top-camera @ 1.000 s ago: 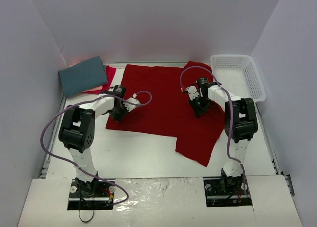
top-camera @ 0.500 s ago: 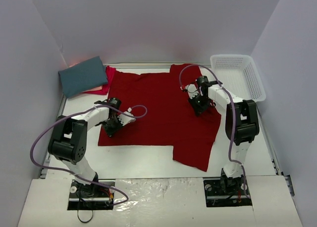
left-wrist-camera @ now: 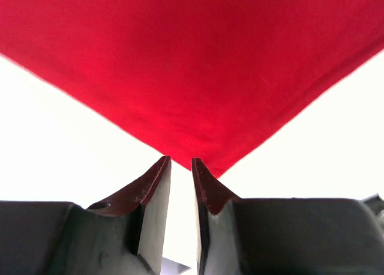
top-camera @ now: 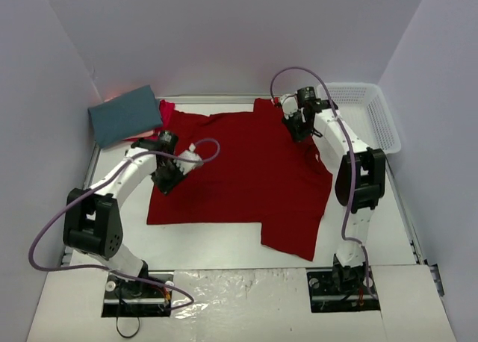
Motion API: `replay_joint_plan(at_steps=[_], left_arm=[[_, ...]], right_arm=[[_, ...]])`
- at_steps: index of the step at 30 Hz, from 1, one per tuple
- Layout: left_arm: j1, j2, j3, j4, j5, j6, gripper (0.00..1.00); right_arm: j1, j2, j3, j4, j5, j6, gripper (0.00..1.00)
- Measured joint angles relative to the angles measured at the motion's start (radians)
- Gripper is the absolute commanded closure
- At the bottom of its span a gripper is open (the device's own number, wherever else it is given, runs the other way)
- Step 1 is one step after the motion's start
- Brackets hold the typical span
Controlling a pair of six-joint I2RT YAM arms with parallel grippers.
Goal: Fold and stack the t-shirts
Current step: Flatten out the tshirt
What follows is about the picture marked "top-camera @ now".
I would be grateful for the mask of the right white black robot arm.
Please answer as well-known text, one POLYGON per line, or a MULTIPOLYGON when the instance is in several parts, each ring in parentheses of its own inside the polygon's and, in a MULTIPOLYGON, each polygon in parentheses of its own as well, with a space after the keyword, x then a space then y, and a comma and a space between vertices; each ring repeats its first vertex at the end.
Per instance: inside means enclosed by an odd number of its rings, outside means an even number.
POLYGON ((361 140, 333 100, 318 98, 313 87, 283 95, 276 103, 293 141, 314 137, 317 149, 329 147, 339 158, 335 198, 344 207, 344 221, 331 281, 336 290, 347 292, 369 272, 364 247, 371 217, 385 194, 385 153, 361 140))

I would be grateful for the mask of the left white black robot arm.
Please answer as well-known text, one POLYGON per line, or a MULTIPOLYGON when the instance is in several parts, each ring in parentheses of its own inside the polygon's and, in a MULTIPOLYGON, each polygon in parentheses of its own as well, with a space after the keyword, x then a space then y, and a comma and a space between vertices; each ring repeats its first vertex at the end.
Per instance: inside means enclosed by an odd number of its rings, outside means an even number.
POLYGON ((67 197, 74 205, 65 213, 63 243, 117 271, 123 287, 134 296, 148 291, 150 277, 147 263, 123 243, 120 208, 148 177, 164 195, 185 179, 194 165, 172 157, 178 141, 171 131, 162 131, 156 140, 139 139, 101 181, 84 190, 75 188, 67 197))

